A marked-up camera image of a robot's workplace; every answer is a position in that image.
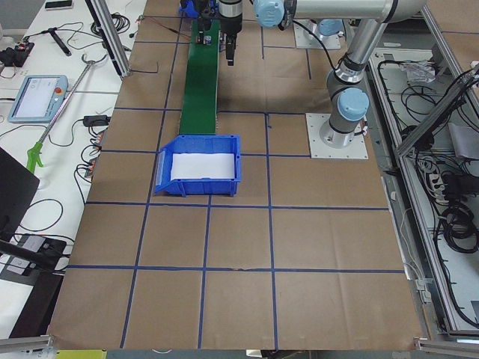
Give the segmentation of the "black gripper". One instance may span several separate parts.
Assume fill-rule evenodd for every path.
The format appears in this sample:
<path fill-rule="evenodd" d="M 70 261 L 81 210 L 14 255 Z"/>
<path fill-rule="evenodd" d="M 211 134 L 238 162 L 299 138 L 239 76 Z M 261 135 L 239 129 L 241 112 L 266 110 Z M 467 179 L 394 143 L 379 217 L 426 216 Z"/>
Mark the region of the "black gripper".
<path fill-rule="evenodd" d="M 313 38 L 312 32 L 323 40 L 338 35 L 343 29 L 343 22 L 341 19 L 310 19 L 306 22 L 305 27 L 307 29 L 303 31 L 303 34 L 307 38 Z"/>
<path fill-rule="evenodd" d="M 220 29 L 225 38 L 225 57 L 228 66 L 234 65 L 234 56 L 237 46 L 237 35 L 242 30 L 242 15 L 235 17 L 220 16 Z M 198 33 L 203 34 L 210 30 L 210 18 L 207 16 L 198 16 Z"/>

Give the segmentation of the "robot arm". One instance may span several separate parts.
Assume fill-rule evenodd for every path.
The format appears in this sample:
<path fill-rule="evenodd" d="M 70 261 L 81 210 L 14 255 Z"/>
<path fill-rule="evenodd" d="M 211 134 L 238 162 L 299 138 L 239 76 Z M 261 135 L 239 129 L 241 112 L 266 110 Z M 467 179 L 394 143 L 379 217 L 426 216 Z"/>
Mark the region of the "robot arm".
<path fill-rule="evenodd" d="M 333 148 L 350 145 L 355 128 L 370 105 L 368 95 L 359 87 L 364 69 L 387 24 L 414 16 L 425 1 L 255 1 L 254 15 L 265 27 L 295 19 L 360 19 L 359 27 L 347 45 L 347 51 L 326 80 L 332 113 L 320 128 L 322 141 Z"/>
<path fill-rule="evenodd" d="M 209 31 L 212 21 L 220 22 L 220 30 L 225 36 L 225 57 L 228 66 L 234 65 L 237 35 L 242 30 L 242 1 L 194 1 L 198 12 L 198 34 L 203 40 L 204 32 Z"/>

